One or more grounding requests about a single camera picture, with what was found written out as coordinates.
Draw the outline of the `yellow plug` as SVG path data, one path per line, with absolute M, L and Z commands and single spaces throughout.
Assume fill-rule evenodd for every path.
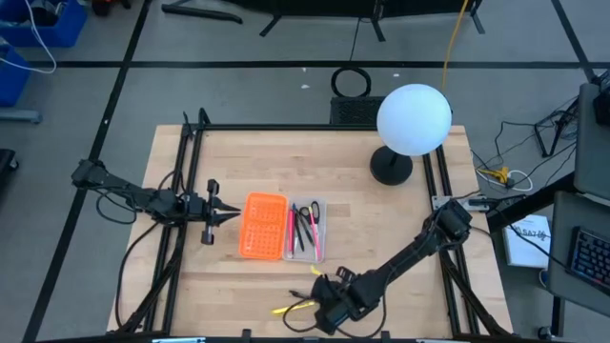
M 491 182 L 491 177 L 495 178 L 494 183 L 498 185 L 507 185 L 509 182 L 509 169 L 502 167 L 499 170 L 477 169 L 477 174 Z

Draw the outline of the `black keyboard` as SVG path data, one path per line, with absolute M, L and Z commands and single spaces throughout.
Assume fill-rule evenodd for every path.
M 576 226 L 568 257 L 569 273 L 610 296 L 610 238 Z

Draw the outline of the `black perforated box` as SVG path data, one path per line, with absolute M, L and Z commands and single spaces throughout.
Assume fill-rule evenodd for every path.
M 330 123 L 338 125 L 374 125 L 383 97 L 334 97 Z

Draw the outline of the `orange perforated box lid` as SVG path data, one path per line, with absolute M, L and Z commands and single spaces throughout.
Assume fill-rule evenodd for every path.
M 280 259 L 284 251 L 287 212 L 285 196 L 251 192 L 243 212 L 239 254 L 249 259 Z

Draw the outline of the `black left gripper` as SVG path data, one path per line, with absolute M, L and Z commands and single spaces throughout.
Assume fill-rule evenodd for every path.
M 240 209 L 225 204 L 220 198 L 217 199 L 217 208 L 220 213 L 217 215 L 214 207 L 216 196 L 219 192 L 219 184 L 215 179 L 209 179 L 207 185 L 208 198 L 204 199 L 196 192 L 190 192 L 187 200 L 187 219 L 193 222 L 204 222 L 205 228 L 201 234 L 201 243 L 212 245 L 214 243 L 214 228 L 226 221 L 238 217 Z

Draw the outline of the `grey floor bar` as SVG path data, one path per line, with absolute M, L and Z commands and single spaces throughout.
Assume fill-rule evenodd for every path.
M 0 121 L 30 122 L 33 124 L 39 124 L 42 121 L 42 115 L 39 111 L 0 108 Z

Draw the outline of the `grey desk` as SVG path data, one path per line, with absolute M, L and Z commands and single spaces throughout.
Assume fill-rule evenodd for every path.
M 610 201 L 610 127 L 596 121 L 594 100 L 600 87 L 579 87 L 578 135 L 574 185 L 580 192 Z
M 553 295 L 610 317 L 610 295 L 569 273 L 573 229 L 583 227 L 610 239 L 610 207 L 569 192 L 557 192 L 551 231 L 547 289 Z

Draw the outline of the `black handled scissors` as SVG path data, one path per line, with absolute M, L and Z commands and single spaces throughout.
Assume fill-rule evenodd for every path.
M 308 243 L 313 249 L 314 262 L 318 262 L 321 257 L 320 238 L 318 233 L 318 223 L 320 218 L 319 204 L 312 201 L 308 206 L 298 207 L 293 204 L 295 218 L 295 234 L 297 246 L 305 252 L 305 244 Z

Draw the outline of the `pink pencil with yellow cap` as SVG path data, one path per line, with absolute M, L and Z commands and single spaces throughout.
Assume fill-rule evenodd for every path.
M 309 211 L 315 241 L 315 261 L 318 262 L 319 257 L 321 256 L 319 233 L 317 228 L 317 224 L 319 222 L 319 204 L 316 201 L 313 201 L 309 207 Z

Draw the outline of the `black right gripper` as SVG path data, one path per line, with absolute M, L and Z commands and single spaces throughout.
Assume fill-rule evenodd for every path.
M 320 305 L 315 311 L 315 327 L 324 333 L 335 333 L 347 319 L 359 321 L 366 314 L 365 308 L 351 293 L 357 275 L 343 266 L 337 268 L 335 275 L 338 281 L 330 281 L 326 275 L 317 277 L 308 294 L 289 290 L 290 295 L 299 299 L 327 302 L 326 309 Z

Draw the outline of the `black desk leg bar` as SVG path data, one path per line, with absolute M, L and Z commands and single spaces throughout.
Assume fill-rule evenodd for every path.
M 574 185 L 575 174 L 573 172 L 563 176 L 549 186 L 525 196 L 522 200 L 502 209 L 495 209 L 495 213 L 487 218 L 490 233 L 501 231 L 509 224 L 513 224 L 525 216 L 537 212 L 554 203 L 556 192 L 578 193 Z

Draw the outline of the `black curtain partition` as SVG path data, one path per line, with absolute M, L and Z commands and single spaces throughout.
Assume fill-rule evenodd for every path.
M 243 9 L 266 12 L 274 19 L 261 32 L 265 36 L 282 17 L 354 17 L 368 19 L 379 42 L 385 37 L 379 25 L 383 18 L 459 13 L 463 2 L 465 11 L 473 18 L 479 34 L 485 30 L 478 18 L 482 0 L 224 0 Z

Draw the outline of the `black desk object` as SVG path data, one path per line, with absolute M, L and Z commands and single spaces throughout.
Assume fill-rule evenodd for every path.
M 594 99 L 596 122 L 610 127 L 610 69 L 597 76 L 594 83 L 600 88 L 599 95 Z

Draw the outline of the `white booklet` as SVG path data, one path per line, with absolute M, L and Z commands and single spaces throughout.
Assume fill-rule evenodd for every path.
M 549 258 L 536 247 L 518 236 L 518 233 L 546 253 L 550 252 L 551 231 L 548 219 L 542 215 L 530 214 L 503 229 L 506 260 L 509 266 L 546 269 Z

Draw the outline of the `white globe table lamp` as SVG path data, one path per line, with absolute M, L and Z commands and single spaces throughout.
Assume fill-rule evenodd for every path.
M 404 183 L 413 172 L 413 159 L 442 145 L 452 116 L 447 98 L 429 85 L 409 84 L 389 93 L 376 116 L 383 146 L 371 156 L 374 179 L 387 186 Z

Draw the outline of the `black bar on floor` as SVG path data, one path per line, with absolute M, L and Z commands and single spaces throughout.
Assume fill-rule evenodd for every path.
M 196 9 L 177 4 L 162 4 L 161 10 L 169 14 L 206 18 L 218 21 L 229 21 L 239 25 L 243 24 L 243 19 L 239 16 L 223 11 Z

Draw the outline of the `yellow highlighter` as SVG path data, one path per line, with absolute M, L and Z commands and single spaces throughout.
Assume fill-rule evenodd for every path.
M 302 309 L 306 309 L 306 308 L 309 308 L 309 307 L 312 307 L 315 305 L 316 305 L 316 302 L 314 300 L 303 300 L 303 301 L 299 301 L 291 306 L 273 309 L 273 310 L 271 310 L 271 314 L 272 315 L 284 315 L 285 313 L 288 313 L 290 311 L 302 310 Z

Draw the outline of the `blue plastic bin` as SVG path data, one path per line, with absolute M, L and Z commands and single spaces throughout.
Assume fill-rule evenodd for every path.
M 0 107 L 18 101 L 30 77 L 29 64 L 11 45 L 0 45 Z
M 68 0 L 54 26 L 36 24 L 36 30 L 47 48 L 69 48 L 76 43 L 86 20 L 84 7 L 77 0 Z M 0 26 L 0 36 L 15 47 L 41 47 L 30 25 Z

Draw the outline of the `clear plastic supply box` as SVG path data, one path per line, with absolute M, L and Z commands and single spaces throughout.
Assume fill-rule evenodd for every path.
M 311 246 L 308 243 L 305 244 L 305 252 L 302 252 L 300 250 L 300 248 L 297 246 L 296 234 L 295 234 L 294 257 L 292 259 L 290 259 L 287 256 L 289 210 L 292 209 L 293 204 L 296 204 L 298 207 L 302 207 L 302 206 L 310 205 L 312 201 L 317 201 L 319 204 L 320 218 L 319 218 L 319 223 L 318 223 L 318 233 L 319 233 L 319 238 L 320 238 L 321 257 L 318 262 L 314 262 L 313 249 L 311 248 Z M 303 262 L 303 263 L 310 263 L 310 264 L 319 264 L 319 263 L 323 262 L 324 258 L 325 258 L 325 250 L 326 250 L 326 233 L 327 233 L 326 219 L 327 219 L 327 203 L 322 198 L 294 197 L 294 196 L 290 197 L 289 201 L 288 201 L 288 212 L 287 212 L 287 218 L 286 218 L 286 229 L 285 229 L 285 238 L 284 238 L 284 247 L 283 247 L 282 258 L 284 260 L 291 261 L 291 262 Z

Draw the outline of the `black pen with rubber grip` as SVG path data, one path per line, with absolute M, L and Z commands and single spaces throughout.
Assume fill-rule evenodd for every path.
M 303 231 L 305 232 L 305 235 L 306 235 L 308 241 L 310 242 L 310 244 L 312 246 L 314 246 L 315 241 L 314 241 L 312 233 L 311 233 L 311 225 L 307 222 L 307 220 L 301 214 L 298 216 L 298 220 L 299 220 L 299 224 L 301 225 Z

